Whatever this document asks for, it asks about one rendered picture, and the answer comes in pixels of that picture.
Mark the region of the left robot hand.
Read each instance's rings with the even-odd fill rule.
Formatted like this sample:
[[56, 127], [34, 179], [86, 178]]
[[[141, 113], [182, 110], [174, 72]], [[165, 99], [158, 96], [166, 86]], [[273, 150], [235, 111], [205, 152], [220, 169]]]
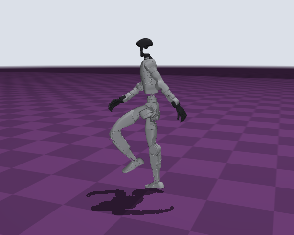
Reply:
[[180, 115], [181, 122], [183, 122], [187, 116], [186, 112], [184, 111], [184, 108], [180, 106], [180, 103], [176, 105], [175, 102], [172, 101], [171, 104], [173, 105], [174, 108], [176, 108], [176, 111], [178, 113], [177, 120], [179, 120], [179, 115]]

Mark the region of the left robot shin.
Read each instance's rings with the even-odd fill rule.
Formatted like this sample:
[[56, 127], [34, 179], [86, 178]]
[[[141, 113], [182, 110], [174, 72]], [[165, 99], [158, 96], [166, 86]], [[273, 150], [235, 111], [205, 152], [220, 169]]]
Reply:
[[136, 157], [133, 155], [132, 151], [130, 150], [130, 146], [121, 135], [119, 131], [114, 131], [112, 133], [112, 140], [110, 140], [123, 154], [125, 154], [133, 163], [137, 162]]

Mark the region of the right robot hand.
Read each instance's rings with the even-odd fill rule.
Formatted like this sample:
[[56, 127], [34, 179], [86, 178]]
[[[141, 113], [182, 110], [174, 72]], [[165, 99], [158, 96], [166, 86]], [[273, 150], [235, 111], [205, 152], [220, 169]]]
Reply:
[[111, 103], [108, 106], [109, 107], [109, 110], [112, 112], [112, 109], [115, 106], [119, 105], [120, 103], [124, 103], [122, 100], [125, 99], [125, 98], [126, 98], [126, 96], [124, 95], [124, 96], [120, 97], [119, 99], [112, 100]]

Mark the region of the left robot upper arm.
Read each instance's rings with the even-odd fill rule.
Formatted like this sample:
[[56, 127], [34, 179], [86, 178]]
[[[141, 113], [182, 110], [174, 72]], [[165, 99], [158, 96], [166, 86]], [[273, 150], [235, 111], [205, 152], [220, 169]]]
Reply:
[[160, 73], [156, 69], [155, 63], [152, 60], [148, 60], [144, 63], [145, 69], [150, 73], [153, 79], [156, 80], [155, 88], [157, 90], [161, 90], [162, 88], [158, 86], [158, 82], [163, 81]]

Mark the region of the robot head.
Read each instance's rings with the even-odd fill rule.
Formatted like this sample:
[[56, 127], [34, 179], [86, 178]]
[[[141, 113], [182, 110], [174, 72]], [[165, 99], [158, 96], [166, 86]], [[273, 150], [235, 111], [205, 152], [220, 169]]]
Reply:
[[149, 59], [153, 59], [153, 58], [150, 56], [150, 54], [148, 54], [148, 53], [147, 53], [147, 54], [143, 53], [143, 48], [144, 48], [144, 49], [147, 49], [148, 46], [152, 46], [152, 45], [153, 45], [153, 42], [152, 42], [150, 39], [148, 39], [148, 38], [140, 39], [136, 44], [140, 47], [140, 56], [141, 56], [141, 57], [144, 57], [144, 59], [145, 59], [146, 57], [148, 57]]

